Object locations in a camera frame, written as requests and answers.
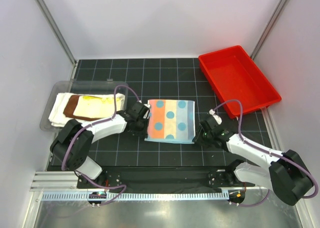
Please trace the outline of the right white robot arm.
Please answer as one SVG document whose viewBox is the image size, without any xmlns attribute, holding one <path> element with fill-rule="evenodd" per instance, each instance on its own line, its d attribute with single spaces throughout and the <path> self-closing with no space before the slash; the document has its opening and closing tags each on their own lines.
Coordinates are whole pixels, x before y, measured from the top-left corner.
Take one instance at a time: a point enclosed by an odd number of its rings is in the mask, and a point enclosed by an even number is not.
<svg viewBox="0 0 320 228">
<path fill-rule="evenodd" d="M 241 182 L 262 186 L 290 206 L 319 192 L 317 182 L 297 152 L 281 152 L 256 143 L 241 132 L 227 129 L 216 114 L 200 121 L 193 142 L 223 149 L 252 162 L 235 161 L 228 166 L 225 180 L 230 186 Z"/>
</svg>

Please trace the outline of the patterned white cloth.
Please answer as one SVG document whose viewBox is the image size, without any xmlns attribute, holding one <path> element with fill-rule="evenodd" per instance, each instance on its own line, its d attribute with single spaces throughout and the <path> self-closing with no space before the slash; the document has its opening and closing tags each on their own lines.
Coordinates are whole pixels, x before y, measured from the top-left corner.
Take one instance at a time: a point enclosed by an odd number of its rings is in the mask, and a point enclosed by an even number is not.
<svg viewBox="0 0 320 228">
<path fill-rule="evenodd" d="M 146 142 L 193 144 L 196 135 L 193 100 L 149 99 Z"/>
</svg>

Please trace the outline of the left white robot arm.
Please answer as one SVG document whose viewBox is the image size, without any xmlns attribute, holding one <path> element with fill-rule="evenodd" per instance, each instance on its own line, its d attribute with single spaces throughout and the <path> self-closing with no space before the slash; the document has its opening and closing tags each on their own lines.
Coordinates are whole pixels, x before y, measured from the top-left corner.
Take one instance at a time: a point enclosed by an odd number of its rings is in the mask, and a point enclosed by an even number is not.
<svg viewBox="0 0 320 228">
<path fill-rule="evenodd" d="M 61 162 L 63 171 L 76 171 L 88 178 L 94 188 L 106 182 L 102 167 L 89 157 L 91 145 L 105 137 L 123 132 L 146 138 L 151 105 L 137 101 L 110 118 L 80 123 L 69 120 L 50 146 L 51 153 Z"/>
</svg>

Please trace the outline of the brown towel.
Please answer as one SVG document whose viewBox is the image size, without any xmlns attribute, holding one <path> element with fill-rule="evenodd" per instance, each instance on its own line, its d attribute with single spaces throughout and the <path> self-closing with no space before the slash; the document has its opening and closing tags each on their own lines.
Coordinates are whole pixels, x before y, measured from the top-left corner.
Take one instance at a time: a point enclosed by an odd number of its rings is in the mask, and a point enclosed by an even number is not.
<svg viewBox="0 0 320 228">
<path fill-rule="evenodd" d="M 79 119 L 79 120 L 84 120 L 84 121 L 95 121 L 98 118 L 89 118 L 87 116 L 75 116 L 73 115 L 77 105 L 78 105 L 78 101 L 79 101 L 79 97 L 80 95 L 72 95 L 67 104 L 66 107 L 64 108 L 63 114 L 67 117 L 67 118 L 72 118 L 72 119 Z"/>
</svg>

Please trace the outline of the large white towel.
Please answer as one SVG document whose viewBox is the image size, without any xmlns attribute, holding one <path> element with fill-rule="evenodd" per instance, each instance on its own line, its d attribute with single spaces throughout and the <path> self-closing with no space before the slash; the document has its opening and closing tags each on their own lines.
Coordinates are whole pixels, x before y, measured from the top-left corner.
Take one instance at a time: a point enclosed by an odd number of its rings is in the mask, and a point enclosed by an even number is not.
<svg viewBox="0 0 320 228">
<path fill-rule="evenodd" d="M 75 94 L 60 92 L 48 116 L 53 127 L 63 127 L 69 120 L 78 122 L 109 118 L 114 111 L 123 110 L 126 96 L 116 94 Z"/>
</svg>

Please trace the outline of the yellow crocodile print towel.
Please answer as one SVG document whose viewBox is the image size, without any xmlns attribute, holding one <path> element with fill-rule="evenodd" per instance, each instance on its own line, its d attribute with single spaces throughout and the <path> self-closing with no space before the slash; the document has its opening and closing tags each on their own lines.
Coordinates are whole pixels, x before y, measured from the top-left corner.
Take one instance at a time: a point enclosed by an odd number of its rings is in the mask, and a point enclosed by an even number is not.
<svg viewBox="0 0 320 228">
<path fill-rule="evenodd" d="M 119 110 L 122 107 L 123 101 L 123 98 L 120 96 L 114 99 L 113 96 L 97 97 L 81 95 L 78 98 L 73 115 L 88 119 L 102 119 L 111 117 L 115 112 L 114 101 L 116 101 L 116 108 Z"/>
</svg>

